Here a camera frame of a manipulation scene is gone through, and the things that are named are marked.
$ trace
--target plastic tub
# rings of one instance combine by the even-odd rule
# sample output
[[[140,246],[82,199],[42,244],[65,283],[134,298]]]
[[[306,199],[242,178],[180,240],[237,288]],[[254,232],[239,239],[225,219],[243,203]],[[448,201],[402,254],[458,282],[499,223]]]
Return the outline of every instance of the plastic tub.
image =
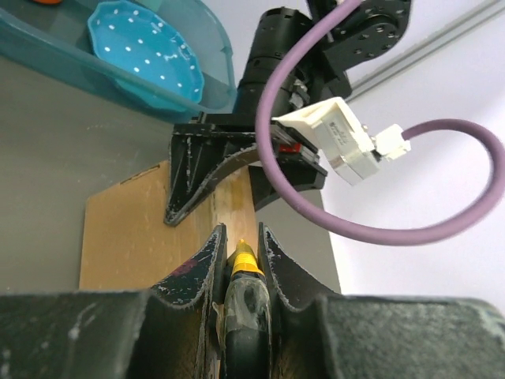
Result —
[[[170,122],[187,121],[200,111],[231,111],[236,96],[231,45],[223,26],[204,3],[200,0],[136,2],[176,28],[196,53],[205,86],[200,103],[193,103],[92,54],[87,20],[99,2],[102,1],[64,0],[59,6],[41,6],[30,0],[0,0],[0,53],[57,80]],[[143,107],[115,86],[117,80],[155,93],[187,111],[155,111]]]

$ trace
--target blue plate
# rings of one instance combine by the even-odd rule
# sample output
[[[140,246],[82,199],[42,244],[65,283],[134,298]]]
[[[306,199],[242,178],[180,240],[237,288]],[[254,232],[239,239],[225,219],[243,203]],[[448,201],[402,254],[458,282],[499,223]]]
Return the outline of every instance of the blue plate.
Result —
[[[151,10],[126,0],[101,2],[88,19],[95,55],[167,91],[199,103],[204,76],[181,35]],[[117,84],[149,107],[186,111],[136,85]]]

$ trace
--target purple cable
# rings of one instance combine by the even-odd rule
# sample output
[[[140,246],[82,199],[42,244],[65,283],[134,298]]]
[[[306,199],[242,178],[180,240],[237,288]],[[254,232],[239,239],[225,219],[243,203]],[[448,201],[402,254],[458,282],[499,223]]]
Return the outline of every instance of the purple cable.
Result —
[[[403,136],[407,140],[427,132],[443,129],[466,133],[478,139],[486,147],[492,159],[491,180],[477,201],[458,215],[442,223],[421,229],[379,229],[351,223],[333,216],[304,199],[287,181],[277,164],[271,143],[270,121],[271,110],[281,84],[302,57],[360,4],[361,0],[345,0],[343,4],[332,10],[298,41],[270,76],[256,113],[256,142],[264,172],[277,193],[291,208],[316,225],[337,235],[357,241],[390,246],[424,245],[449,238],[477,223],[498,204],[505,192],[505,150],[498,138],[483,126],[469,121],[447,119],[424,122],[403,132]]]

